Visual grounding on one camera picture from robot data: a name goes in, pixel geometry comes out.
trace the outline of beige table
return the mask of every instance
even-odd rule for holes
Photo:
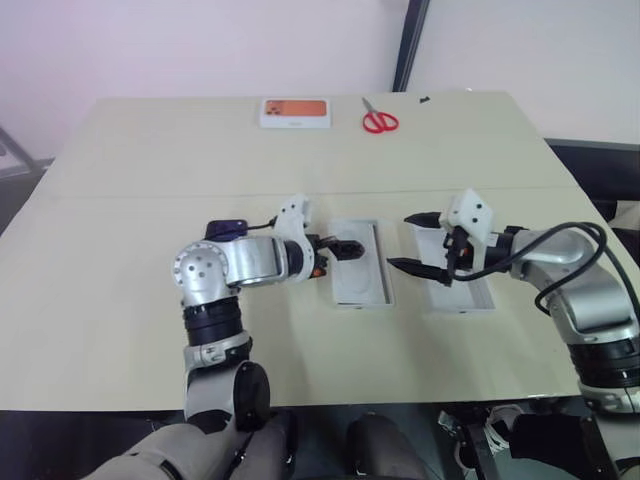
[[[496,227],[600,221],[499,93],[419,104],[374,95],[400,129],[360,129],[359,97],[333,99],[330,130],[261,130],[259,99],[100,102],[0,237],[0,409],[182,406],[186,335],[174,254],[212,218],[270,218],[309,194],[309,231],[378,218],[387,256],[415,256],[407,214],[474,186]],[[640,274],[611,235],[611,247]],[[332,306],[330,281],[246,289],[241,306],[276,405],[576,394],[576,376],[532,287],[490,277],[497,310],[426,311],[420,281],[391,271],[396,306]]]

